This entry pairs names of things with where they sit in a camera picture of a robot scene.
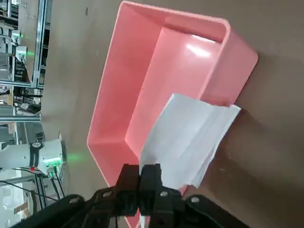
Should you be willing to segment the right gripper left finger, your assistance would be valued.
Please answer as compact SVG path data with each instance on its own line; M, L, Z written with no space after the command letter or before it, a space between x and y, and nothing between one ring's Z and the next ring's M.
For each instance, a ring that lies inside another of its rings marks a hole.
M111 218L136 215L139 179L139 166L124 164L114 186L97 190L89 200L68 195L15 227L106 228Z

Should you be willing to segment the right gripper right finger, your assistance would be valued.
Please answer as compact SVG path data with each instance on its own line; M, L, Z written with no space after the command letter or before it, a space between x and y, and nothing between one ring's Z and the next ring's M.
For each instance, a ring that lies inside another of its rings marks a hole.
M159 164L144 165L140 174L139 210L150 228L246 228L247 225L203 195L182 198L163 186Z

